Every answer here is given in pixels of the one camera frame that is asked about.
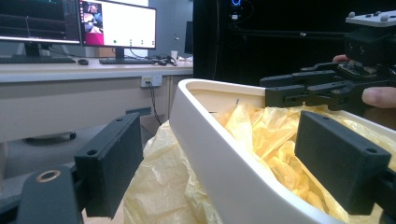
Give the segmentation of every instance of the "monitor screen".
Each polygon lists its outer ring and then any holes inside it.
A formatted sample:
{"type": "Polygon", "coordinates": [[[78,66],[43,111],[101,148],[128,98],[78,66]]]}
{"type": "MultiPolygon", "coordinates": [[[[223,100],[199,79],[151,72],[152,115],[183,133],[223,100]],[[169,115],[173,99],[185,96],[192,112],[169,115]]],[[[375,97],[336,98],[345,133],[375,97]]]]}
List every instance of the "monitor screen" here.
{"type": "Polygon", "coordinates": [[[184,42],[184,52],[193,54],[192,21],[186,22],[186,40],[184,42]]]}
{"type": "Polygon", "coordinates": [[[79,0],[83,46],[155,49],[156,8],[79,0]]]}
{"type": "Polygon", "coordinates": [[[80,44],[75,0],[0,0],[0,40],[80,44]]]}

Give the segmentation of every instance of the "desk surface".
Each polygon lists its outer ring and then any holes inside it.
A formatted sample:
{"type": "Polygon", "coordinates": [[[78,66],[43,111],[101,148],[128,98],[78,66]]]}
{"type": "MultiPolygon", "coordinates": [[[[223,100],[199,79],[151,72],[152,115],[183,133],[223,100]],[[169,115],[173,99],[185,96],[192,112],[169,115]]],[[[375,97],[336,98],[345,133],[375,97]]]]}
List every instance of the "desk surface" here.
{"type": "Polygon", "coordinates": [[[177,66],[171,64],[162,66],[157,64],[100,64],[98,59],[88,59],[88,61],[90,61],[89,65],[78,63],[0,64],[0,83],[141,77],[148,73],[163,76],[192,74],[192,62],[177,62],[177,66]]]}

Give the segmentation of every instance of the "finger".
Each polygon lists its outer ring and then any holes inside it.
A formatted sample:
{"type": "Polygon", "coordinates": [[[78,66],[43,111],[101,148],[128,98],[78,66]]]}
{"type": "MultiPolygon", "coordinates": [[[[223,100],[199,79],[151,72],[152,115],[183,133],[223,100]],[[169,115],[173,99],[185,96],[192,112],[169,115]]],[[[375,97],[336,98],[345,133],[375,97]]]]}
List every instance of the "finger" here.
{"type": "Polygon", "coordinates": [[[333,61],[334,63],[341,63],[341,62],[347,62],[347,61],[349,61],[349,59],[347,58],[347,56],[346,56],[345,54],[342,54],[342,55],[337,55],[337,56],[335,56],[335,57],[332,59],[332,61],[333,61]]]}
{"type": "Polygon", "coordinates": [[[361,99],[367,105],[379,108],[396,107],[396,88],[393,87],[372,87],[364,90],[361,99]]]}

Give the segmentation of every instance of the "power outlet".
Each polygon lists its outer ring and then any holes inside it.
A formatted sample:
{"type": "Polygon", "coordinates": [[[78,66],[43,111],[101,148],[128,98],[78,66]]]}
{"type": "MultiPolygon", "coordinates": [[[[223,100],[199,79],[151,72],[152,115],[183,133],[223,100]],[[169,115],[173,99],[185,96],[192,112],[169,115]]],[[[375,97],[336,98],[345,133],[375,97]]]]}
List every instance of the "power outlet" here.
{"type": "Polygon", "coordinates": [[[149,87],[149,83],[151,83],[153,87],[161,86],[163,84],[163,76],[142,76],[140,87],[149,87]]]}

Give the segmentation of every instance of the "keyboard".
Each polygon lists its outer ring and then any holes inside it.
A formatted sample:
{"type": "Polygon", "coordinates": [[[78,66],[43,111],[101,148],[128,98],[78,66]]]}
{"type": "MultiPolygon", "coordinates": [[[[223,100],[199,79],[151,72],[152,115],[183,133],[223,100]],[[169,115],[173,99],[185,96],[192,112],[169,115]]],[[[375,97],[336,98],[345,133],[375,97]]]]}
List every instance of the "keyboard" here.
{"type": "Polygon", "coordinates": [[[133,58],[106,58],[99,59],[99,63],[101,64],[154,64],[155,62],[151,59],[133,59],[133,58]]]}
{"type": "Polygon", "coordinates": [[[50,56],[12,56],[0,58],[0,63],[75,63],[71,58],[53,58],[50,56]]]}

